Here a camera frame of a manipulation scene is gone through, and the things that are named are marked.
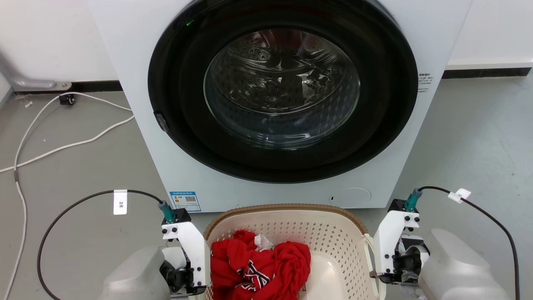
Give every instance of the white wall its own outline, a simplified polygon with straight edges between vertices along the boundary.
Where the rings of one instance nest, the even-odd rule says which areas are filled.
[[[7,80],[0,74],[0,106],[2,105],[2,100],[7,95],[7,92],[11,89],[11,86],[7,82]]]
[[[0,51],[33,78],[118,79],[86,0],[0,0]]]
[[[474,0],[449,68],[533,66],[532,16],[531,0]],[[0,51],[33,78],[117,79],[86,0],[1,0]]]
[[[448,69],[531,67],[532,28],[532,0],[474,0]]]

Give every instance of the white bracket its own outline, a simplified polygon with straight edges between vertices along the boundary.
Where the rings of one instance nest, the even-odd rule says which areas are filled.
[[[164,240],[177,239],[194,269],[194,286],[211,286],[211,251],[191,222],[163,224]]]
[[[376,275],[393,273],[392,256],[404,227],[419,228],[416,212],[391,210],[379,224],[374,235],[374,260]]]

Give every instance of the metal bracket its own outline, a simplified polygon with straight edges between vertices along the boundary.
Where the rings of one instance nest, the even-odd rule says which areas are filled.
[[[0,53],[0,73],[4,75],[14,92],[28,91],[66,91],[72,86],[71,82],[53,80],[37,80],[24,77],[17,72]]]

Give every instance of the plastic laundry basket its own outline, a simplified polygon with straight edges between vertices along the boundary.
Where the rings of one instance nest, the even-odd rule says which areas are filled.
[[[207,244],[232,238],[237,230],[262,233],[274,245],[285,241],[307,244],[311,273],[300,300],[384,299],[385,284],[369,276],[368,246],[372,238],[347,210],[312,204],[279,204],[229,210],[213,220]],[[203,294],[213,299],[211,288]]]

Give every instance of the black baseboard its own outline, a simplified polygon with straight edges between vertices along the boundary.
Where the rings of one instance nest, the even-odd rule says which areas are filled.
[[[109,81],[80,81],[72,82],[72,87],[67,91],[25,91],[15,92],[17,95],[28,94],[60,94],[62,92],[78,92],[78,93],[92,93],[92,92],[120,92],[122,86],[118,80]]]
[[[482,77],[516,77],[527,76],[531,68],[505,68],[505,69],[472,69],[472,70],[445,70],[442,79],[454,78],[482,78]],[[116,81],[84,81],[72,82],[70,92],[116,92],[122,91],[122,86]],[[59,91],[50,92],[16,92],[15,94],[57,94]]]
[[[445,70],[442,79],[528,76],[531,68]]]

